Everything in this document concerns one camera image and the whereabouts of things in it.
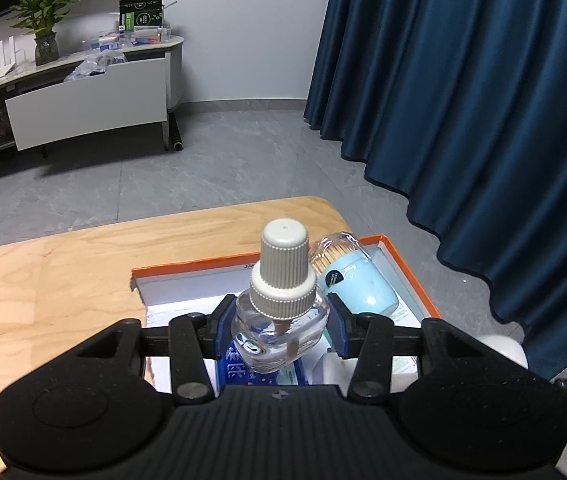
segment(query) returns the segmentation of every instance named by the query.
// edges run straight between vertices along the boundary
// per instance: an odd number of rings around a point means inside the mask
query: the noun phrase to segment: plastic bag
[[[75,81],[91,75],[102,74],[109,65],[116,63],[125,63],[128,61],[123,52],[113,52],[105,50],[90,54],[83,62],[72,71],[72,73],[64,79],[65,81]]]
[[[7,137],[12,134],[10,127],[10,119],[8,118],[8,111],[6,108],[0,109],[0,137]]]

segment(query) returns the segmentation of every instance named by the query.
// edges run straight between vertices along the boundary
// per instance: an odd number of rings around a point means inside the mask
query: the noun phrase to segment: potted plant
[[[10,10],[18,12],[19,23],[13,28],[27,28],[27,34],[35,35],[35,63],[37,66],[59,59],[59,49],[52,28],[59,23],[70,10],[65,7],[72,0],[17,0],[18,4]]]

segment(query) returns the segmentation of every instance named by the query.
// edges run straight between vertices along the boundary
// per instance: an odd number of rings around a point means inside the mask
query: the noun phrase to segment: liquid refill bottle
[[[237,351],[254,371],[280,370],[318,343],[329,308],[316,282],[306,228],[289,218],[270,222],[231,326]]]

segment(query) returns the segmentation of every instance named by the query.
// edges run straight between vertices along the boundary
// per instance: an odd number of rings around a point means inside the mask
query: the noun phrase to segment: blue cylindrical container
[[[337,293],[353,314],[390,317],[399,306],[394,288],[352,234],[323,238],[311,248],[309,257],[324,294]]]

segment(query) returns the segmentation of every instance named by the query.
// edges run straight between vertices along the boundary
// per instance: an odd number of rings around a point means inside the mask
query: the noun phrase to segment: white bottle cap
[[[317,276],[308,262],[308,232],[290,218],[274,220],[261,235],[261,259],[250,276],[250,301],[264,316],[288,320],[315,302]]]

